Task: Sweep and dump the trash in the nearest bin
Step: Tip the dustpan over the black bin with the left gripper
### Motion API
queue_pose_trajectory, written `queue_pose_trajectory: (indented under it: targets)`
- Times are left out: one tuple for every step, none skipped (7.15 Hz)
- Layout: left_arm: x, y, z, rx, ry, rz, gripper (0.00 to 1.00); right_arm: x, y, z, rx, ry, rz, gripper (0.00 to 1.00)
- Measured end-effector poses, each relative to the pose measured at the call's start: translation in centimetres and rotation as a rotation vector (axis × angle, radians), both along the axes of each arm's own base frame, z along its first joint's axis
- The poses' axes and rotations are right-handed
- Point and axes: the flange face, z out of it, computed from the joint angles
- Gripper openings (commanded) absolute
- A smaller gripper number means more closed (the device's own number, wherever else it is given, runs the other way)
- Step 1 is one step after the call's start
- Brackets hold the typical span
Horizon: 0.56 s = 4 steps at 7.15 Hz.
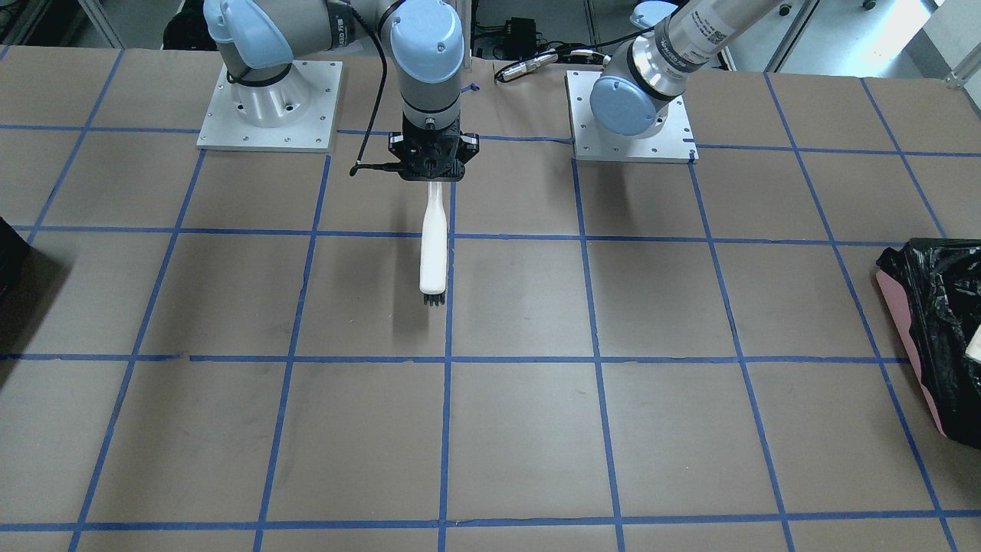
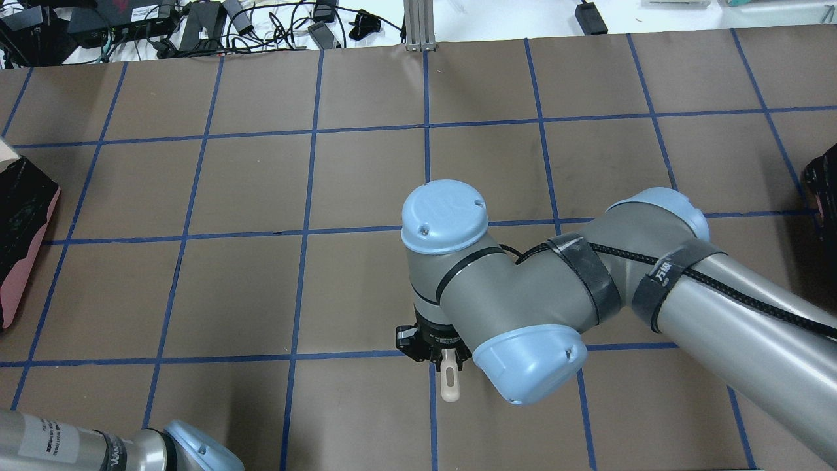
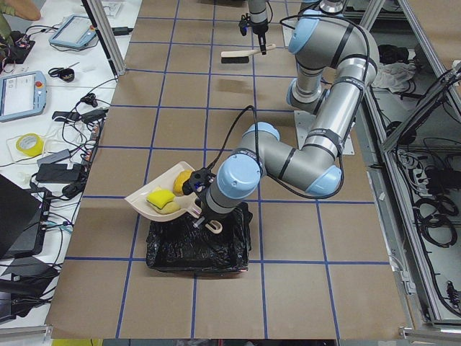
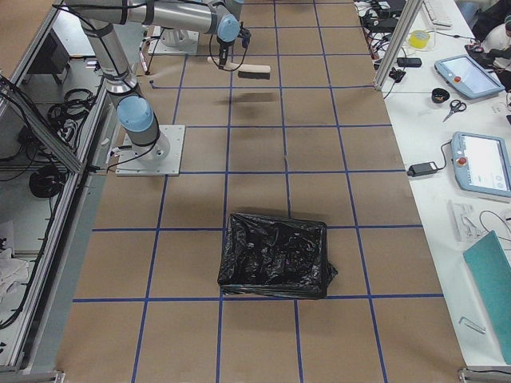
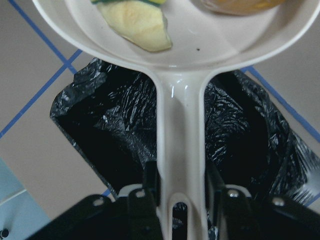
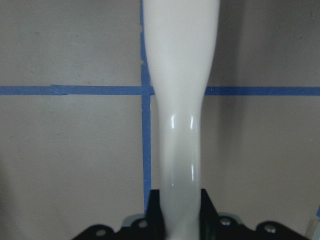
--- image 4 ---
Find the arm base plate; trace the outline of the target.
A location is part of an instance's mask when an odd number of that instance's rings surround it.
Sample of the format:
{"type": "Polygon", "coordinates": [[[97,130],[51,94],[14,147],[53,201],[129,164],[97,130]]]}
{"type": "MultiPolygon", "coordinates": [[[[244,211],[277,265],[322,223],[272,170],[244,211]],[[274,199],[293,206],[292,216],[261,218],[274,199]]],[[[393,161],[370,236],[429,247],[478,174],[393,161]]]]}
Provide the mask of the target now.
{"type": "Polygon", "coordinates": [[[149,44],[150,55],[197,54],[199,33],[188,30],[164,29],[156,26],[149,44]]]}
{"type": "Polygon", "coordinates": [[[160,138],[155,146],[147,148],[133,146],[128,134],[123,145],[115,173],[117,176],[178,176],[184,147],[185,126],[163,124],[160,126],[160,138]]]}

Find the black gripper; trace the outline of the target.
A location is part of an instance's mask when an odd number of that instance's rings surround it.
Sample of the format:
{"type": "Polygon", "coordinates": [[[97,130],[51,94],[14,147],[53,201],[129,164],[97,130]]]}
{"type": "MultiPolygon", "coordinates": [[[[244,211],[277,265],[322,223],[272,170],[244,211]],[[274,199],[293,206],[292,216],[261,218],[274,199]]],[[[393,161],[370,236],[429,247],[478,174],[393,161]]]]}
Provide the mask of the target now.
{"type": "MultiPolygon", "coordinates": [[[[248,47],[250,45],[250,40],[252,37],[251,32],[249,29],[245,28],[244,26],[240,27],[240,32],[238,33],[238,38],[241,39],[241,45],[244,48],[244,55],[242,58],[242,61],[240,64],[235,65],[234,70],[237,70],[240,68],[240,66],[244,63],[244,58],[246,56],[246,53],[248,51],[248,47]]],[[[234,44],[233,41],[227,42],[225,40],[222,40],[219,36],[216,37],[217,42],[220,44],[219,47],[219,60],[216,66],[220,70],[228,70],[227,64],[228,64],[228,56],[229,56],[229,49],[234,44]]]]}

